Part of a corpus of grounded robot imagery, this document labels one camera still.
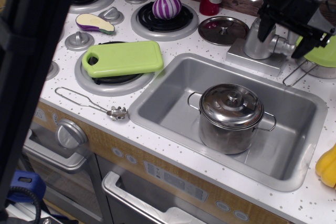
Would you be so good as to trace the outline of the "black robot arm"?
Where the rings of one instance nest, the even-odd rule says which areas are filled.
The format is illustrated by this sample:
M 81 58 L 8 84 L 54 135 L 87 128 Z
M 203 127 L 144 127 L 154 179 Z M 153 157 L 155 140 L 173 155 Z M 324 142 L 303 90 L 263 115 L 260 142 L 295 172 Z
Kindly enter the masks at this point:
M 325 47 L 335 35 L 333 26 L 320 12 L 320 5 L 328 0 L 263 0 L 258 11 L 261 19 L 258 39 L 263 42 L 275 24 L 280 24 L 302 37 L 292 54 L 301 58 L 315 47 Z

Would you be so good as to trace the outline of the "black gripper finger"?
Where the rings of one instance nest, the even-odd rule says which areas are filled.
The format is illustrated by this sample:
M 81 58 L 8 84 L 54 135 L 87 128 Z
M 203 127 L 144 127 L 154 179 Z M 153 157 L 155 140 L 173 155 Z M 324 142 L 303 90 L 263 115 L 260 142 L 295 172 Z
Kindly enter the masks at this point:
M 296 33 L 290 33 L 290 39 L 293 39 L 295 42 L 296 48 L 294 52 L 291 55 L 291 58 L 298 59 L 303 56 L 305 56 L 307 53 L 309 53 L 314 48 L 318 48 L 320 46 L 323 46 L 323 40 L 326 36 L 326 33 L 319 34 L 317 36 L 313 37 L 302 37 L 299 43 L 297 44 L 297 41 L 299 40 L 300 36 Z
M 264 42 L 273 30 L 275 21 L 267 13 L 261 13 L 259 17 L 260 24 L 258 29 L 258 39 L 261 42 Z

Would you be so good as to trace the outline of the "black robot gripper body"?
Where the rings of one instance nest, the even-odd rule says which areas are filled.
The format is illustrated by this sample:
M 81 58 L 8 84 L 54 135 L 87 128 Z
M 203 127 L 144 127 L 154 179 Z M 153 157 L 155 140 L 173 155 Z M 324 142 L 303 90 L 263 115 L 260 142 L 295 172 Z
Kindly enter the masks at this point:
M 274 21 L 302 36 L 335 35 L 335 26 L 321 14 L 314 0 L 263 0 L 258 14 L 267 13 Z

